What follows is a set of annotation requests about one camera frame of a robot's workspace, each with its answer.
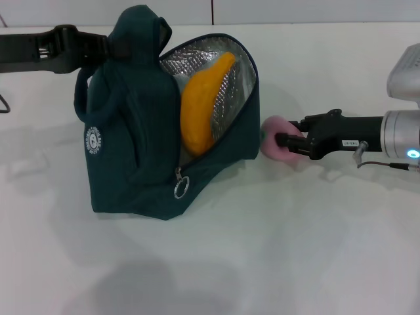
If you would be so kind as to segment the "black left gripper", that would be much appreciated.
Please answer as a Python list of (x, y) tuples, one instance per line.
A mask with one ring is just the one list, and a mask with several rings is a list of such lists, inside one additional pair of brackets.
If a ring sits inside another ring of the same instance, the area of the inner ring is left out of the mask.
[(57, 26), (43, 33), (1, 36), (1, 73), (48, 71), (68, 74), (78, 68), (132, 56), (127, 33), (120, 37), (81, 32), (76, 47), (75, 26)]

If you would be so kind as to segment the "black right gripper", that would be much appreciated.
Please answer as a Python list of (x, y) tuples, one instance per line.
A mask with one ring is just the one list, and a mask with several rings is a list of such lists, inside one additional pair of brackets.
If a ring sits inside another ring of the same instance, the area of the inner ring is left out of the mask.
[(382, 151), (382, 116), (346, 117), (340, 109), (335, 109), (289, 122), (300, 132), (307, 132), (307, 136), (277, 133), (276, 144), (312, 160), (336, 151), (355, 151), (363, 141), (367, 142), (369, 152)]

